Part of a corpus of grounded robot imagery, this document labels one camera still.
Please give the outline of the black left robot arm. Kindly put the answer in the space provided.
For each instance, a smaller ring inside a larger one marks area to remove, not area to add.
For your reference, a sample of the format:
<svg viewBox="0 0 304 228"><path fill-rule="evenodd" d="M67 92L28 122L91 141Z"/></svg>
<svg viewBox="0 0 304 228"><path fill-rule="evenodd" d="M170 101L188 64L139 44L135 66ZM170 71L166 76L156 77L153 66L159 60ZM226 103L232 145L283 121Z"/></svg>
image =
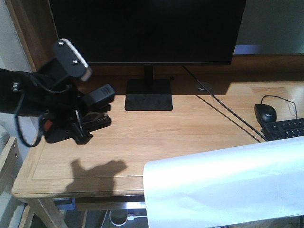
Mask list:
<svg viewBox="0 0 304 228"><path fill-rule="evenodd" d="M77 144L86 144L93 136L82 124L80 92L71 78L87 80L90 75L88 64L75 57L66 63L54 58L32 73L1 69L0 111L14 115L17 133L27 147L40 143L47 121L68 131ZM38 134L33 144L23 136L20 116L38 118Z"/></svg>

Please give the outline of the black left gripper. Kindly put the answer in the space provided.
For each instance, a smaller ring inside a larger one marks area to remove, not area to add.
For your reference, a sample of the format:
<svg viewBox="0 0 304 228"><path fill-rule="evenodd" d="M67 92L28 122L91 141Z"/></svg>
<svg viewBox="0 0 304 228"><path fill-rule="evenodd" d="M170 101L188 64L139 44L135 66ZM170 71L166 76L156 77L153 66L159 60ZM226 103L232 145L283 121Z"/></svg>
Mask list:
<svg viewBox="0 0 304 228"><path fill-rule="evenodd" d="M23 112L38 116L38 134L34 142L44 137L44 125L62 111L68 111L81 94L59 61L54 58L37 72L23 74Z"/></svg>

